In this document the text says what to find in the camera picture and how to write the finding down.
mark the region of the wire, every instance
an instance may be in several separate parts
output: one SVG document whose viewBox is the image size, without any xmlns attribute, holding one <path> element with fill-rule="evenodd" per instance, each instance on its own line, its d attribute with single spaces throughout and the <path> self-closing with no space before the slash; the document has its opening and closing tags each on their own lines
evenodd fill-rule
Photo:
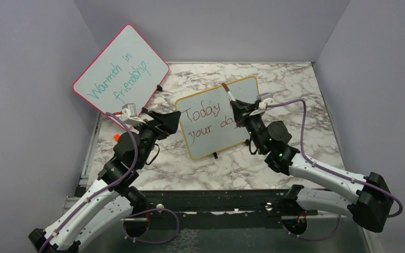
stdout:
<svg viewBox="0 0 405 253">
<path fill-rule="evenodd" d="M 145 210 L 145 211 L 142 211 L 142 212 L 138 212 L 138 213 L 135 213 L 135 214 L 133 214 L 133 215 L 130 215 L 130 216 L 128 216 L 128 217 L 135 217 L 135 216 L 138 216 L 138 215 L 142 215 L 142 214 L 144 214 L 144 213 L 149 213 L 149 212 L 152 212 L 152 211 L 166 211 L 166 212 L 169 212 L 169 213 L 171 213 L 174 217 L 175 217 L 175 219 L 176 219 L 176 230 L 175 230 L 175 233 L 173 233 L 173 235 L 170 237 L 170 238 L 168 238 L 167 240 L 163 240 L 163 241 L 148 241 L 148 240 L 142 240 L 142 239 L 138 239 L 137 237 L 130 237 L 129 235 L 128 235 L 128 233 L 127 233 L 127 231 L 125 230 L 125 229 L 123 229 L 123 231 L 125 232 L 125 234 L 126 234 L 126 236 L 125 236 L 125 239 L 127 239 L 127 238 L 130 238 L 131 240 L 133 240 L 133 242 L 136 242 L 136 241 L 139 241 L 139 242 L 144 242 L 144 243 L 146 243 L 146 244 L 166 244 L 166 243 L 168 243 L 168 242 L 171 242 L 171 241 L 173 241 L 177 236 L 178 236 L 178 234 L 179 234 L 179 227 L 180 227 L 180 225 L 179 225 L 179 218 L 178 218 L 178 216 L 176 215 L 176 213 L 175 212 L 173 212 L 173 211 L 171 211 L 170 209 L 166 209 L 166 208 L 154 208 L 154 209 L 149 209 L 149 210 Z"/>
<path fill-rule="evenodd" d="M 303 149 L 303 131 L 304 131 L 304 128 L 305 128 L 305 119 L 306 119 L 306 103 L 305 103 L 305 101 L 303 99 L 295 99 L 295 100 L 291 100 L 291 101 L 280 103 L 280 104 L 267 105 L 267 107 L 268 108 L 276 108 L 276 107 L 285 106 L 285 105 L 289 105 L 289 104 L 296 103 L 296 102 L 302 102 L 303 103 L 303 116 L 302 116 L 302 127 L 301 127 L 302 128 L 301 129 L 301 154 L 305 158 L 305 160 L 307 160 L 307 162 L 310 163 L 312 166 L 317 167 L 317 168 L 319 168 L 319 169 L 321 169 L 321 170 L 323 170 L 325 172 L 328 172 L 328 173 L 333 174 L 333 175 L 335 175 L 337 177 L 343 178 L 343 179 L 345 179 L 347 181 L 359 183 L 359 184 L 362 184 L 364 186 L 370 187 L 370 188 L 372 188 L 374 190 L 377 190 L 380 193 L 388 196 L 389 198 L 393 199 L 399 206 L 398 211 L 391 214 L 391 215 L 388 215 L 388 218 L 393 218 L 393 217 L 396 217 L 396 216 L 400 215 L 403 212 L 403 204 L 401 203 L 401 201 L 397 197 L 395 197 L 390 192 L 388 192 L 386 190 L 383 190 L 383 189 L 381 189 L 381 188 L 379 188 L 377 186 L 374 186 L 371 183 L 367 183 L 367 182 L 364 182 L 364 181 L 361 181 L 361 180 L 358 180 L 358 179 L 352 179 L 351 177 L 344 176 L 344 175 L 342 175 L 340 173 L 337 173 L 336 171 L 330 170 L 330 169 L 328 169 L 328 168 L 326 168 L 324 166 L 321 166 L 321 165 L 319 165 L 317 163 L 314 163 L 314 161 L 311 161 L 308 158 L 308 156 L 305 154 L 305 151 Z"/>
<path fill-rule="evenodd" d="M 146 164 L 146 165 L 150 165 L 150 164 L 152 164 L 152 163 L 155 161 L 156 157 L 158 157 L 158 155 L 159 155 L 159 152 L 160 152 L 160 147 L 159 147 L 159 145 L 157 145 L 156 143 L 155 143 L 155 146 L 157 146 L 157 147 L 158 147 L 158 152 L 155 154 L 155 156 L 153 157 L 153 159 L 151 159 L 151 161 L 150 161 L 150 162 L 145 162 L 145 164 Z"/>
<path fill-rule="evenodd" d="M 250 148 L 250 146 L 252 146 L 252 137 L 249 137 L 249 153 L 256 154 L 258 149 L 255 149 L 255 151 L 252 152 L 252 149 Z"/>
<path fill-rule="evenodd" d="M 127 127 L 127 125 L 120 120 L 117 116 L 115 116 L 113 113 L 107 112 L 106 113 L 107 116 L 112 117 L 113 119 L 115 119 L 116 121 L 118 121 L 122 127 L 126 130 L 126 132 L 128 133 L 128 135 L 131 138 L 131 141 L 133 143 L 134 146 L 134 158 L 133 158 L 133 163 L 131 164 L 130 168 L 128 169 L 128 171 L 123 174 L 123 176 L 121 176 L 119 179 L 117 179 L 116 181 L 110 183 L 109 185 L 103 187 L 102 189 L 96 191 L 95 193 L 91 194 L 89 197 L 86 198 L 86 201 L 80 203 L 80 205 L 75 208 L 71 214 L 69 216 L 66 217 L 66 219 L 63 220 L 63 222 L 56 228 L 53 230 L 52 234 L 46 239 L 46 241 L 41 245 L 40 250 L 38 251 L 38 253 L 42 253 L 43 250 L 45 249 L 45 247 L 47 247 L 47 244 L 53 239 L 54 235 L 59 234 L 60 230 L 72 219 L 72 217 L 74 217 L 77 212 L 79 212 L 87 203 L 89 203 L 94 197 L 98 196 L 99 194 L 101 194 L 102 192 L 108 190 L 109 188 L 112 188 L 116 185 L 118 185 L 123 179 L 125 179 L 134 169 L 134 165 L 136 165 L 136 161 L 137 161 L 137 155 L 138 155 L 138 149 L 137 149 L 137 145 L 136 145 L 136 139 L 134 138 L 134 135 L 132 134 L 132 132 L 130 131 L 130 129 Z"/>
<path fill-rule="evenodd" d="M 302 211 L 301 214 L 299 216 L 297 216 L 297 223 L 300 223 L 300 216 L 304 215 L 305 220 L 306 220 L 306 214 L 305 211 Z"/>
<path fill-rule="evenodd" d="M 339 215 L 338 218 L 337 218 L 337 225 L 336 225 L 336 228 L 334 229 L 334 231 L 331 232 L 331 234 L 329 234 L 328 236 L 321 237 L 321 238 L 306 238 L 306 237 L 303 237 L 303 236 L 300 236 L 300 235 L 295 235 L 295 234 L 291 233 L 285 226 L 283 226 L 283 228 L 288 232 L 288 234 L 290 236 L 295 237 L 295 238 L 297 238 L 299 240 L 304 240 L 304 241 L 325 241 L 325 240 L 328 240 L 328 239 L 332 238 L 333 236 L 335 236 L 337 234 L 337 232 L 339 231 L 339 228 L 341 227 L 341 222 L 342 222 L 342 219 L 341 219 L 341 216 Z"/>
</svg>

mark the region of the small whiteboard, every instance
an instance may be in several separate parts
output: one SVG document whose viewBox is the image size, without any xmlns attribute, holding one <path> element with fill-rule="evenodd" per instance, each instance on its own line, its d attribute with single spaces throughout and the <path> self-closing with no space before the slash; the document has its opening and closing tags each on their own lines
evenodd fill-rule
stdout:
<svg viewBox="0 0 405 253">
<path fill-rule="evenodd" d="M 235 99 L 254 103 L 258 94 L 255 76 L 226 83 Z M 200 159 L 249 139 L 246 128 L 237 128 L 230 107 L 230 97 L 220 85 L 175 103 L 181 111 L 180 125 L 190 157 Z"/>
<path fill-rule="evenodd" d="M 99 111 L 147 104 L 169 66 L 131 26 L 125 26 L 74 82 L 72 89 Z"/>
</svg>

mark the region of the marble surface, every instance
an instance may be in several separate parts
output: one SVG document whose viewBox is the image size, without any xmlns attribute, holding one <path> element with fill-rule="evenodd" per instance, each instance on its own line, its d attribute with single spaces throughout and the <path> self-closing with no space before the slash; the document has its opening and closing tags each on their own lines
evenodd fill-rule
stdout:
<svg viewBox="0 0 405 253">
<path fill-rule="evenodd" d="M 317 160 L 343 169 L 310 63 L 170 64 L 170 73 L 162 83 L 163 91 L 154 94 L 146 108 L 161 113 L 171 112 L 178 98 L 250 75 L 258 78 L 260 93 L 272 93 L 276 102 L 300 97 L 306 100 L 305 152 Z M 263 120 L 265 124 L 283 120 L 293 136 L 290 145 L 300 148 L 302 112 L 300 103 L 292 104 L 268 111 Z M 113 136 L 123 132 L 115 123 L 102 118 L 88 184 L 97 178 L 97 173 L 112 157 L 115 145 Z M 265 156 L 250 155 L 244 144 L 220 152 L 218 159 L 211 156 L 195 161 L 189 157 L 180 128 L 176 134 L 157 143 L 161 150 L 159 156 L 152 165 L 139 171 L 140 176 L 133 184 L 140 190 L 285 189 L 293 184 L 317 187 L 309 181 L 273 172 L 264 162 Z"/>
</svg>

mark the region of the bolt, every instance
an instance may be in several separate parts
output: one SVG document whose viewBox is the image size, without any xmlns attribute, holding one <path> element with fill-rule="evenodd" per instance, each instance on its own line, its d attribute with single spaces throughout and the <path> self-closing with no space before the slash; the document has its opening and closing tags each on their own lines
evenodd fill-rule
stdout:
<svg viewBox="0 0 405 253">
<path fill-rule="evenodd" d="M 270 203 L 270 202 L 266 203 L 265 209 L 266 209 L 266 211 L 271 211 L 272 210 L 272 203 Z"/>
<path fill-rule="evenodd" d="M 156 206 L 156 208 L 157 208 L 157 209 L 164 209 L 164 206 L 159 203 L 159 204 Z"/>
</svg>

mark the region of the white wall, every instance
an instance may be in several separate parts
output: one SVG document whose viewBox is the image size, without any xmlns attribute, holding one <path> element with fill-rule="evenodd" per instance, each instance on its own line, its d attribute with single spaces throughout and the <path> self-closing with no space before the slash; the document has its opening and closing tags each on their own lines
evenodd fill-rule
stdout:
<svg viewBox="0 0 405 253">
<path fill-rule="evenodd" d="M 351 0 L 315 73 L 347 169 L 382 174 L 405 205 L 405 1 Z M 405 207 L 380 238 L 405 252 Z"/>
<path fill-rule="evenodd" d="M 349 0 L 75 0 L 100 49 L 127 23 L 166 61 L 316 61 Z"/>
<path fill-rule="evenodd" d="M 0 252 L 62 213 L 95 111 L 72 82 L 98 54 L 72 1 L 0 1 Z"/>
</svg>

